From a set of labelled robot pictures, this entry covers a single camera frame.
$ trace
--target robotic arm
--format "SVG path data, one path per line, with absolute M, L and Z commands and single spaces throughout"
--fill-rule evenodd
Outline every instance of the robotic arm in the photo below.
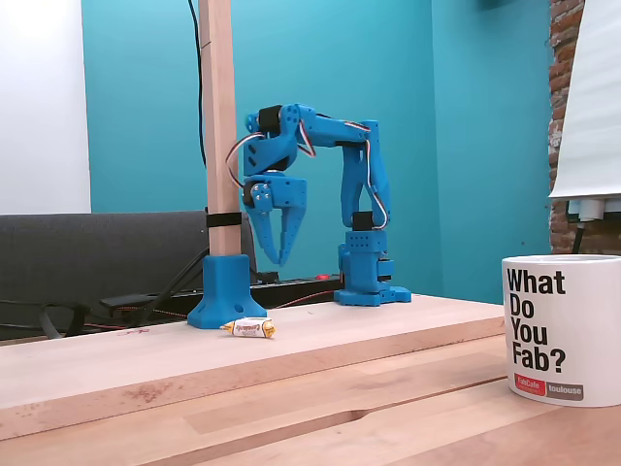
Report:
M 284 265 L 307 207 L 306 180 L 284 171 L 299 150 L 315 156 L 315 147 L 343 148 L 341 205 L 343 225 L 352 228 L 339 248 L 345 290 L 342 304 L 379 305 L 409 301 L 404 288 L 388 286 L 394 264 L 385 257 L 390 222 L 390 192 L 379 146 L 377 121 L 354 123 L 318 114 L 300 104 L 275 106 L 247 117 L 252 140 L 244 146 L 244 204 L 257 240 L 272 262 Z M 372 210 L 360 212 L 365 187 Z M 279 251 L 276 250 L 270 212 L 282 210 Z

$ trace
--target teal wall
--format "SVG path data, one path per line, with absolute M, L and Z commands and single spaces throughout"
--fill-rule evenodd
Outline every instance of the teal wall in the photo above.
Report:
M 93 212 L 202 209 L 185 2 L 82 5 Z M 245 114 L 277 103 L 378 119 L 395 283 L 441 294 L 430 1 L 232 0 L 232 24 L 238 134 Z M 334 149 L 291 169 L 309 180 L 309 210 L 285 277 L 338 270 L 342 167 Z M 275 268 L 258 255 L 262 269 Z
M 501 259 L 550 252 L 549 3 L 432 1 L 445 296 L 501 302 Z
M 92 212 L 204 209 L 187 4 L 84 0 Z
M 238 134 L 277 103 L 378 119 L 395 282 L 500 302 L 501 259 L 550 250 L 548 4 L 232 0 Z M 202 209 L 187 5 L 82 7 L 93 212 Z M 284 277 L 337 270 L 342 167 L 321 150 L 291 169 L 309 180 L 309 210 Z

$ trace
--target candy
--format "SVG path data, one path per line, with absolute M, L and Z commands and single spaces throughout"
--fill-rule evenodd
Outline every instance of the candy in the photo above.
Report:
M 276 332 L 269 317 L 244 317 L 220 327 L 236 337 L 271 338 Z

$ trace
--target mug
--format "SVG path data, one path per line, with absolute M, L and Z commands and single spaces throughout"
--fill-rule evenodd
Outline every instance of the mug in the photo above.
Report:
M 621 257 L 503 260 L 511 390 L 544 403 L 621 404 Z

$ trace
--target black chair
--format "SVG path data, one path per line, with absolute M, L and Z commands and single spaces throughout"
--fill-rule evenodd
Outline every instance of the black chair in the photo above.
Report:
M 0 300 L 83 303 L 153 293 L 208 245 L 205 212 L 0 216 Z M 242 253 L 256 270 L 252 232 Z M 202 273 L 184 288 L 202 288 Z M 68 325 L 71 313 L 54 324 Z M 0 304 L 0 340 L 41 335 L 1 324 L 39 326 L 37 308 Z

